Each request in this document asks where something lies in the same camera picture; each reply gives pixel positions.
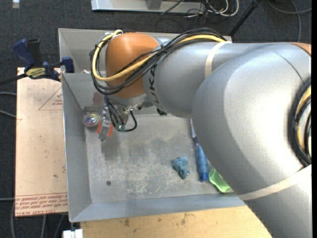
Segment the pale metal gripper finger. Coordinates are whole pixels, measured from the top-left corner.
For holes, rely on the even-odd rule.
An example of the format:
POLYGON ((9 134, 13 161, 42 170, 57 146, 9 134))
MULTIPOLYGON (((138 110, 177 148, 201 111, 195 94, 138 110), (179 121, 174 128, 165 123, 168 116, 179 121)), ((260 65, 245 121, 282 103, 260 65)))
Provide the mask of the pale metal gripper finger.
POLYGON ((104 141, 106 139, 106 106, 103 107, 102 117, 98 127, 99 141, 104 141))
POLYGON ((108 137, 110 125, 111 125, 110 113, 109 113, 108 107, 106 107, 106 138, 108 137))

